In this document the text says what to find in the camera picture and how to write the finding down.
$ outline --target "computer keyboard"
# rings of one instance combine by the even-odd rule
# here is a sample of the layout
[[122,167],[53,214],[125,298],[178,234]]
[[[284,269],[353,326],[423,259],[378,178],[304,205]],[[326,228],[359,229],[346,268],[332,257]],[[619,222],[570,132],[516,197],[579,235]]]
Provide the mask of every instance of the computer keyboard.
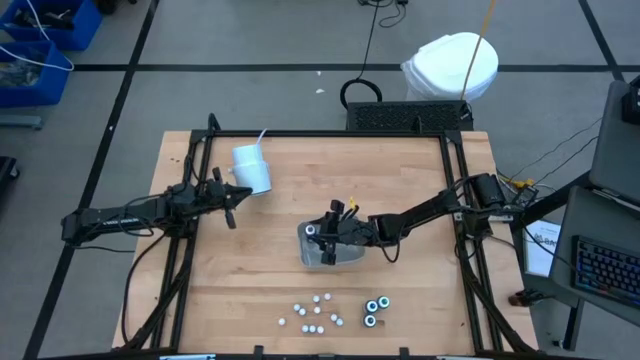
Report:
[[640,256],[574,237],[573,287],[640,308]]

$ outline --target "trash can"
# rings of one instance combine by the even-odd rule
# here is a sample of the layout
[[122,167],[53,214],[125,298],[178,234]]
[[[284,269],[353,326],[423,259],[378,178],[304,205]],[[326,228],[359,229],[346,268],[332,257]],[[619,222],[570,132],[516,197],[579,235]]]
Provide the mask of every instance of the trash can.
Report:
[[[60,50],[85,50],[89,47],[93,35],[102,22],[102,15],[92,0],[30,1],[36,11],[46,5],[48,11],[56,14],[61,14],[69,9],[75,12],[72,21],[73,29],[44,28],[47,36],[56,43],[56,47]],[[33,13],[27,0],[14,0],[0,17],[0,29],[9,33],[16,41],[46,40],[38,27],[17,26],[13,23],[18,11]]]
[[[401,65],[407,80],[405,100],[459,100],[478,37],[474,33],[445,35],[421,47]],[[482,39],[464,99],[480,97],[497,73],[498,54]]]
[[[14,42],[0,44],[8,51],[29,60],[69,67],[67,59],[51,41]],[[0,51],[0,63],[21,61]],[[67,83],[68,71],[50,67],[38,67],[40,73],[32,85],[0,86],[0,107],[53,105],[60,102]]]

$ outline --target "white bin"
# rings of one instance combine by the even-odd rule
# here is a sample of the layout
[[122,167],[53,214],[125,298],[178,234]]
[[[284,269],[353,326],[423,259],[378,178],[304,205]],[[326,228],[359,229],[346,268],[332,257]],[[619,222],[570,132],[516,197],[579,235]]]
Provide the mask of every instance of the white bin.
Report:
[[[401,65],[407,79],[405,100],[460,99],[477,42],[477,34],[458,33],[445,35],[421,47]],[[465,90],[465,100],[480,97],[491,85],[497,72],[498,54],[491,44],[482,39]]]

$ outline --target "black ring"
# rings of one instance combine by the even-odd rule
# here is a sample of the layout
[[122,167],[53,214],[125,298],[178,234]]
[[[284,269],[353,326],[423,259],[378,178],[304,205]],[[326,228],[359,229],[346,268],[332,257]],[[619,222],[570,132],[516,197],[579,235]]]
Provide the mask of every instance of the black ring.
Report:
[[349,88],[349,86],[353,84],[362,84],[368,87],[374,93],[376,93],[376,97],[378,98],[377,102],[382,102],[382,91],[380,91],[378,85],[365,79],[353,79],[344,83],[344,85],[342,85],[342,89],[340,89],[340,103],[342,103],[342,106],[344,106],[345,109],[347,109],[347,99],[345,98],[345,95],[347,94],[347,88]]

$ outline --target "floor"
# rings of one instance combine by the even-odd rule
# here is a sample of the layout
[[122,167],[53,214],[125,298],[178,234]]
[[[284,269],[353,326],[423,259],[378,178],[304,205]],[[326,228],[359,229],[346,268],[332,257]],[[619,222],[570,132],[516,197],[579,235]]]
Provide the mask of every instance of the floor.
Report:
[[[0,0],[0,10],[7,3]],[[402,100],[397,65],[444,34],[478,32],[488,4],[411,1],[401,24],[376,27],[369,62],[386,65],[364,77],[385,100]],[[608,84],[640,73],[639,12],[634,0],[498,3],[487,40],[500,73],[473,111],[502,172],[515,173],[587,127],[602,114]],[[60,104],[0,110],[46,122],[41,131],[0,129],[0,154],[18,158],[22,170],[0,209],[0,357],[25,351],[62,250],[60,219],[80,201],[115,206],[146,194],[164,131],[204,127],[209,112],[225,129],[343,129],[339,89],[357,74],[372,14],[355,0],[122,1],[87,51],[67,54],[78,71]],[[0,40],[9,38],[0,33]],[[374,100],[364,89],[348,96]],[[521,176],[539,179],[596,132]],[[545,183],[559,187],[582,174],[592,154],[593,146]],[[116,235],[96,242],[134,247]],[[109,349],[130,264],[127,254],[75,254],[40,356]],[[568,308],[550,300],[531,312],[540,347],[571,354],[551,345],[564,333]],[[638,338],[639,329],[588,307],[573,355],[633,358]]]

